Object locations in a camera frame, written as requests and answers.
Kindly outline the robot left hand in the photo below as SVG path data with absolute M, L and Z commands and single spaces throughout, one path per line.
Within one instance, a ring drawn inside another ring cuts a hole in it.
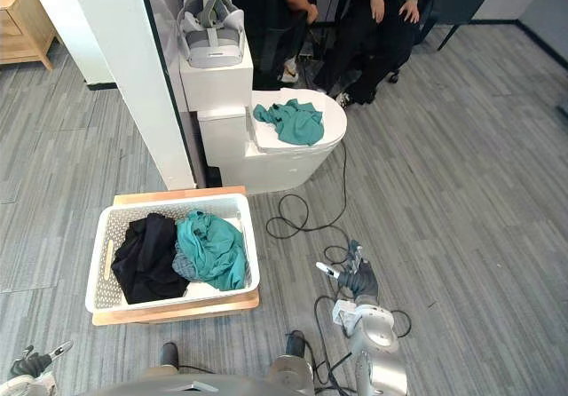
M 68 352 L 74 345 L 72 340 L 67 340 L 50 352 L 39 354 L 35 352 L 33 345 L 26 347 L 22 355 L 16 359 L 10 368 L 8 378 L 17 376 L 32 376 L 38 378 L 56 359 Z

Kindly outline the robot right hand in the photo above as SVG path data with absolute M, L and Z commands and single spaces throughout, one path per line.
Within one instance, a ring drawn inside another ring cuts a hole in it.
M 363 258 L 359 242 L 350 240 L 346 260 L 348 265 L 342 271 L 322 262 L 317 262 L 316 267 L 325 275 L 335 279 L 341 288 L 347 288 L 358 303 L 360 298 L 377 303 L 378 280 L 370 263 Z

